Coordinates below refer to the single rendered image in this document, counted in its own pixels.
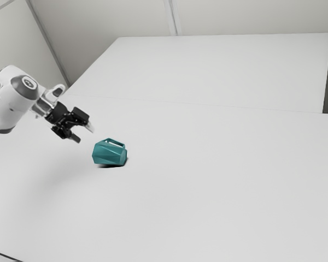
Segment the teal faceted mug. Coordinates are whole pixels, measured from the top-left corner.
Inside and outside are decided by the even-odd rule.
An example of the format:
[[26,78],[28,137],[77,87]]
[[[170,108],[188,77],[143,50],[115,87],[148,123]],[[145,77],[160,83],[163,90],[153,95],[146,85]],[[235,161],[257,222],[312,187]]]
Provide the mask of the teal faceted mug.
[[125,144],[111,138],[95,143],[92,151],[95,164],[123,166],[127,160]]

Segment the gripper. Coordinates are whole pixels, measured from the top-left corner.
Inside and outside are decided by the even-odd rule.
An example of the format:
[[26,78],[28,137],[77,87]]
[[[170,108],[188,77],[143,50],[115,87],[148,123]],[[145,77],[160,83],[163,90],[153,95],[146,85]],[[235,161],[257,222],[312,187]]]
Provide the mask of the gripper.
[[51,125],[51,130],[61,139],[73,140],[76,143],[80,143],[81,138],[72,132],[74,126],[82,126],[92,133],[95,132],[87,113],[78,107],[74,107],[69,112],[61,102],[57,102],[55,107],[45,116],[45,120]]

